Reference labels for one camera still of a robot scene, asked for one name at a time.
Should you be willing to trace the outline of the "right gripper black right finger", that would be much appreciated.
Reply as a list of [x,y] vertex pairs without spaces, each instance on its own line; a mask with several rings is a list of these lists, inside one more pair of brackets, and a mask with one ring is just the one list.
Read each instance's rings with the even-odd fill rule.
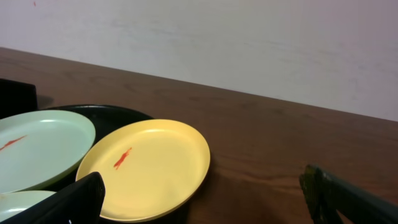
[[307,165],[299,182],[314,223],[342,223],[343,214],[353,223],[397,224],[397,206],[318,166]]

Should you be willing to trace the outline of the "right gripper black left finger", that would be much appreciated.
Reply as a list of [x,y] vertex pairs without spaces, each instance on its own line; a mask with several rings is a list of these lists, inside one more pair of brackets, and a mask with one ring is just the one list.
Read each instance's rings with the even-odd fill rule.
[[97,224],[105,196],[99,172],[92,172],[2,224]]

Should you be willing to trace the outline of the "mint green plate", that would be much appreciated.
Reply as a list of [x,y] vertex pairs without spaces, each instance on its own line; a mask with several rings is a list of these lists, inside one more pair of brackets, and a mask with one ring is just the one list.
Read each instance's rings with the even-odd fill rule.
[[1,194],[1,221],[23,212],[53,194],[55,194],[55,192],[46,190],[29,190]]
[[40,190],[81,162],[96,137],[94,124],[71,111],[41,110],[1,120],[1,193]]

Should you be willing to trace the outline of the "yellow plastic plate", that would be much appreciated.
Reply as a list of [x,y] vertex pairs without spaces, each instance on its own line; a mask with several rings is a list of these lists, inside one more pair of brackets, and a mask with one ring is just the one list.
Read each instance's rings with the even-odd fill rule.
[[98,172],[105,187],[100,216],[137,223],[183,205],[201,186],[209,166],[209,145],[195,128],[150,119],[98,141],[83,158],[76,179]]

